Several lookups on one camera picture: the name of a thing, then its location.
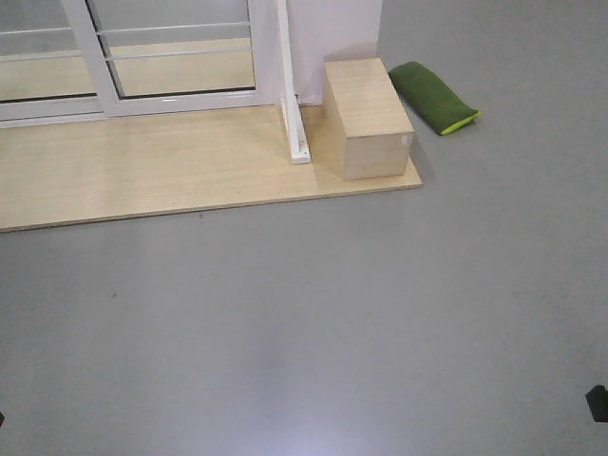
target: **wooden box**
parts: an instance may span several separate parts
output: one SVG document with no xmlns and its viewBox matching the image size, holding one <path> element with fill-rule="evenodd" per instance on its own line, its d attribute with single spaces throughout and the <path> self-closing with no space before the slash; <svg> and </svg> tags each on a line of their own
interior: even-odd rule
<svg viewBox="0 0 608 456">
<path fill-rule="evenodd" d="M 414 130 L 382 61 L 327 62 L 323 105 L 344 179 L 400 176 Z"/>
</svg>

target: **white metal frame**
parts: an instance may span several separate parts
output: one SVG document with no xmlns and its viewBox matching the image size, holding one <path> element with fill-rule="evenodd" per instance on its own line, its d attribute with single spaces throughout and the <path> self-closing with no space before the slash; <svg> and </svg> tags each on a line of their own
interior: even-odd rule
<svg viewBox="0 0 608 456">
<path fill-rule="evenodd" d="M 276 21 L 278 22 L 278 41 L 280 43 L 281 107 L 287 131 L 287 139 L 294 164 L 310 163 L 311 151 L 306 139 L 304 123 L 297 103 L 294 88 L 294 68 L 292 47 L 289 35 L 289 14 L 287 0 L 276 0 Z"/>
<path fill-rule="evenodd" d="M 272 21 L 273 0 L 248 0 L 248 3 L 256 89 L 121 99 L 108 68 L 86 1 L 63 0 L 67 18 L 85 57 L 93 84 L 97 88 L 100 104 L 104 114 L 108 117 L 274 103 L 278 88 L 272 68 L 276 68 L 278 62 L 276 53 L 273 52 L 275 48 L 273 41 L 276 36 L 275 27 L 273 27 L 274 21 Z"/>
</svg>

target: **glass door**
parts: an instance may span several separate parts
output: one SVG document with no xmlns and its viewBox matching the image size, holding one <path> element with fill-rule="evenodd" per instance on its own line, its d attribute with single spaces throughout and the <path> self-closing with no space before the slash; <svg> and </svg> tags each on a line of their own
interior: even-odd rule
<svg viewBox="0 0 608 456">
<path fill-rule="evenodd" d="M 274 102 L 271 0 L 63 0 L 104 113 Z"/>
<path fill-rule="evenodd" d="M 99 111 L 61 0 L 2 0 L 0 121 Z"/>
</svg>

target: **gray floor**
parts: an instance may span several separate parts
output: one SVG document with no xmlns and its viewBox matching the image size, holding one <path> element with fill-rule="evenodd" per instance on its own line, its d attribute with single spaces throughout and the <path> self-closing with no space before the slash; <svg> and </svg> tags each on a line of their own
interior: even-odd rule
<svg viewBox="0 0 608 456">
<path fill-rule="evenodd" d="M 385 13 L 426 187 L 2 235 L 0 454 L 608 453 L 608 3 Z"/>
</svg>

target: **green pillow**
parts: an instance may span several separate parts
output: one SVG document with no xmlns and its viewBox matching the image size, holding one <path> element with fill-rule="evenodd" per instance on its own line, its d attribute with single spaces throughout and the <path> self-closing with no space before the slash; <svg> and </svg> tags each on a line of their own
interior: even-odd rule
<svg viewBox="0 0 608 456">
<path fill-rule="evenodd" d="M 439 135 L 448 135 L 482 115 L 418 62 L 398 66 L 389 76 L 397 91 Z"/>
</svg>

